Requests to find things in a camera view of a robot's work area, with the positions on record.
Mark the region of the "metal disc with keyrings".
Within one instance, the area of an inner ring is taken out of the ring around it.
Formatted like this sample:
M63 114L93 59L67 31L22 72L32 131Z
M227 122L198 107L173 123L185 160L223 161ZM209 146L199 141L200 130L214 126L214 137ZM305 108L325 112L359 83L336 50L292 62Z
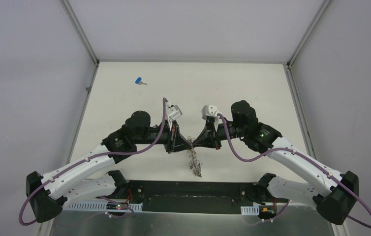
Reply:
M193 174L197 177L202 177L201 162L197 158L197 153L192 145L194 140L194 138L188 136L187 141L190 144L191 148L188 149L186 152L188 153L188 157L190 159L190 169L192 170Z

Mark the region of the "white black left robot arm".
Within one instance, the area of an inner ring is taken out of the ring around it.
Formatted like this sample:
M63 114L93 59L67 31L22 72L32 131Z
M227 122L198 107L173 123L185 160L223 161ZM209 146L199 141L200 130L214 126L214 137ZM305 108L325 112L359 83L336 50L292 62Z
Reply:
M93 150L73 163L54 171L40 174L32 172L26 177L26 196L19 213L21 225L26 205L34 213L34 221L43 223L58 216L64 207L88 198L112 195L121 199L127 185L119 171L110 171L101 178L87 177L130 156L146 152L154 145L163 145L167 153L191 148L182 136L177 119L182 116L178 106L164 110L160 125L151 126L151 117L145 111L136 111L117 131L109 134Z

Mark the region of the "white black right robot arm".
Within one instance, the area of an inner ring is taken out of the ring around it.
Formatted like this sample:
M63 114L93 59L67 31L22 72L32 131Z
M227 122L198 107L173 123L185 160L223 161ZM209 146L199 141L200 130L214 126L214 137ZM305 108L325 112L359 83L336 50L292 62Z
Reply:
M256 111L245 100L231 106L232 120L228 121L214 105L202 108L205 128L193 142L194 147L221 148L227 140L234 155L232 139L239 139L251 150L284 165L305 183L283 179L266 173L254 186L260 202L283 198L310 206L327 221L342 225L357 202L358 176L347 171L326 167L290 143L279 131L259 122Z

